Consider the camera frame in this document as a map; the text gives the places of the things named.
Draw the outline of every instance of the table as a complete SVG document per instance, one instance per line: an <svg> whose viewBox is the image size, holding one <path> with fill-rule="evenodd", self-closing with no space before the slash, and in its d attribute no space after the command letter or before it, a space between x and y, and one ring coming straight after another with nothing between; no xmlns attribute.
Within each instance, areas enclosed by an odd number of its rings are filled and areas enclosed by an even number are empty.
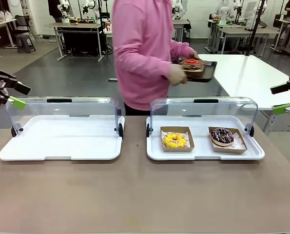
<svg viewBox="0 0 290 234"><path fill-rule="evenodd" d="M0 233L290 232L290 164L258 127L262 161L163 162L145 123L126 117L112 161L0 161Z"/></svg>
<svg viewBox="0 0 290 234"><path fill-rule="evenodd" d="M230 97L251 98L266 117L263 129L269 134L275 123L273 106L290 103L290 91L273 95L270 88L289 80L289 76L255 56L199 55L207 61L217 61L214 77L219 83L217 95L224 89Z"/></svg>
<svg viewBox="0 0 290 234"><path fill-rule="evenodd" d="M176 41L180 41L182 42L183 41L183 30L184 30L184 25L185 24L190 24L188 20L186 19L173 19L173 27L176 31L175 35L175 40ZM111 24L111 30L110 31L107 31L105 28L104 28L104 34L106 36L108 35L112 35L112 24Z"/></svg>
<svg viewBox="0 0 290 234"><path fill-rule="evenodd" d="M0 28L2 27L6 27L6 31L7 31L7 35L8 35L8 38L9 38L9 41L10 41L10 44L11 46L7 47L7 48L17 48L15 45L14 45L14 42L13 42L13 39L12 39L12 36L10 35L10 31L9 31L9 28L8 28L8 23L10 22L13 22L13 25L14 25L14 28L16 29L16 24L15 24L15 21L16 19L11 19L11 20L6 20L6 21L3 21L3 22L0 22Z"/></svg>
<svg viewBox="0 0 290 234"><path fill-rule="evenodd" d="M100 24L95 24L95 23L79 23L78 25L70 24L70 23L51 23L48 25L48 27L53 27L56 40L58 43L58 48L59 48L59 53L60 57L57 59L57 61L62 60L65 58L67 55L64 55L61 49L61 41L58 36L58 33L97 33L97 38L98 38L98 50L99 50L99 59L98 62L100 62L104 55L101 52L101 46L100 46L100 38L99 38L99 33L98 33L98 28L100 27ZM89 28L90 31L71 31L71 30L63 30L63 28Z"/></svg>
<svg viewBox="0 0 290 234"><path fill-rule="evenodd" d="M271 49L274 50L274 51L277 51L279 52L280 50L277 50L277 46L278 46L278 43L279 43L279 40L280 40L280 37L281 37L281 32L282 32L282 29L285 25L289 25L290 24L290 21L287 21L287 20L284 20L284 19L278 19L279 22L281 22L281 27L280 27L280 30L279 30L279 36L277 38L277 41L276 41L276 44L274 45L274 47Z"/></svg>
<svg viewBox="0 0 290 234"><path fill-rule="evenodd" d="M190 24L186 19L173 19L173 27L175 29L175 40L182 42L183 41L183 33L184 33L184 25Z"/></svg>
<svg viewBox="0 0 290 234"><path fill-rule="evenodd" d="M218 51L222 34L224 36L223 36L223 47L222 47L221 54L224 54L224 48L225 48L225 44L226 44L226 39L227 38L238 38L237 44L239 44L240 38L248 38L248 37L251 36L252 32L246 30L245 28L239 28L239 27L223 27L223 28L219 28L219 32L218 32L218 36L217 36L217 42L216 42L216 51ZM267 40L269 38L269 34L278 34L278 32L273 30L273 29L269 29L269 28L257 28L257 30L256 30L255 37L258 38L258 40L257 40L257 42L256 42L256 44L254 46L255 47L254 50L256 50L256 46L259 44L260 39L263 38L266 35L266 40L264 42L263 49L262 49L261 54L259 56L260 58L263 56L263 54L265 52L265 48L266 48L266 45L267 45Z"/></svg>
<svg viewBox="0 0 290 234"><path fill-rule="evenodd" d="M212 19L208 19L207 22L211 24L210 27L210 33L208 37L208 45L204 47L207 51L210 53L215 53L215 48L216 48L216 41L217 41L217 34L218 34L218 28L223 28L223 27L236 27L236 28L244 28L245 26L239 25L239 24L225 24L221 25L219 24L219 21L214 21Z"/></svg>

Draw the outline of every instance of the black wheel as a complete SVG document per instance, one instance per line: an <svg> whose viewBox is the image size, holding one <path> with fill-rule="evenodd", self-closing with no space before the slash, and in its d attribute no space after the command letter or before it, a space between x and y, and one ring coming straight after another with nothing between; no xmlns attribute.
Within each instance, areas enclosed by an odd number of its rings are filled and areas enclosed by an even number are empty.
<svg viewBox="0 0 290 234"><path fill-rule="evenodd" d="M250 135L251 137L254 136L254 126L252 126L251 131L249 132L249 135Z"/></svg>
<svg viewBox="0 0 290 234"><path fill-rule="evenodd" d="M122 137L122 140L123 140L123 138L124 138L124 132L123 132L122 123L119 123L119 136Z"/></svg>
<svg viewBox="0 0 290 234"><path fill-rule="evenodd" d="M15 124L15 128L18 129L20 132L23 131L23 128L21 127L21 125L19 123ZM15 131L15 128L14 128L14 126L12 126L12 129L10 130L13 137L17 136L17 132Z"/></svg>
<svg viewBox="0 0 290 234"><path fill-rule="evenodd" d="M149 124L147 124L147 128L146 128L146 136L149 137Z"/></svg>
<svg viewBox="0 0 290 234"><path fill-rule="evenodd" d="M12 129L10 131L11 131L13 137L17 136L17 133L14 129L14 126L12 126Z"/></svg>
<svg viewBox="0 0 290 234"><path fill-rule="evenodd" d="M247 124L247 125L246 125L246 128L244 129L244 131L248 131L248 128L249 128L249 127L250 127L250 125ZM249 132L249 135L250 135L251 137L254 136L254 126L252 126L252 128L251 128L251 130L250 130L250 132Z"/></svg>

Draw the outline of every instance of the clear plastic display case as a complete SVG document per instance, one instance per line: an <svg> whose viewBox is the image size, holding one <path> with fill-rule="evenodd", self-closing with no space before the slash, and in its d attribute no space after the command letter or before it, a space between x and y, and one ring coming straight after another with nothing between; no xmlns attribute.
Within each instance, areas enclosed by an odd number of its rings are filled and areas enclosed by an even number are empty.
<svg viewBox="0 0 290 234"><path fill-rule="evenodd" d="M147 118L147 154L154 160L260 160L263 149L254 139L257 104L245 97L163 98L151 103ZM161 127L189 127L194 141L191 152L164 152ZM242 135L247 150L242 154L213 150L209 127L233 128Z"/></svg>
<svg viewBox="0 0 290 234"><path fill-rule="evenodd" d="M30 97L6 110L13 138L1 160L110 160L119 156L124 117L110 97Z"/></svg>

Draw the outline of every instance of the chocolate glazed donut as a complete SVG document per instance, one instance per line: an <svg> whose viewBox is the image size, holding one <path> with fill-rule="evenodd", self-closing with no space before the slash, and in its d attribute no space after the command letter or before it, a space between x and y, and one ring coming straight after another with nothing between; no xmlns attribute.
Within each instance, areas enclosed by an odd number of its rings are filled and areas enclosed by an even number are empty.
<svg viewBox="0 0 290 234"><path fill-rule="evenodd" d="M224 128L214 128L211 131L212 141L219 146L229 146L233 143L234 136L231 131Z"/></svg>

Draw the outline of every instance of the white serving tray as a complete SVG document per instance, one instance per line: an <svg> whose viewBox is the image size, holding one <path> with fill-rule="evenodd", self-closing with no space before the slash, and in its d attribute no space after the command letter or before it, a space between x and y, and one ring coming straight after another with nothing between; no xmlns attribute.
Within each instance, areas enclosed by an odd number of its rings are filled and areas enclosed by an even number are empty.
<svg viewBox="0 0 290 234"><path fill-rule="evenodd" d="M164 152L162 150L160 127L183 126L189 127L194 141L191 152ZM209 134L209 126L239 129L248 150L241 154L216 153L213 151ZM147 138L147 155L154 160L261 160L265 153L255 139L246 134L244 126L234 116L201 116L201 117L174 117L154 116L152 134Z"/></svg>
<svg viewBox="0 0 290 234"><path fill-rule="evenodd" d="M36 116L23 129L0 151L1 160L111 160L121 152L114 116Z"/></svg>

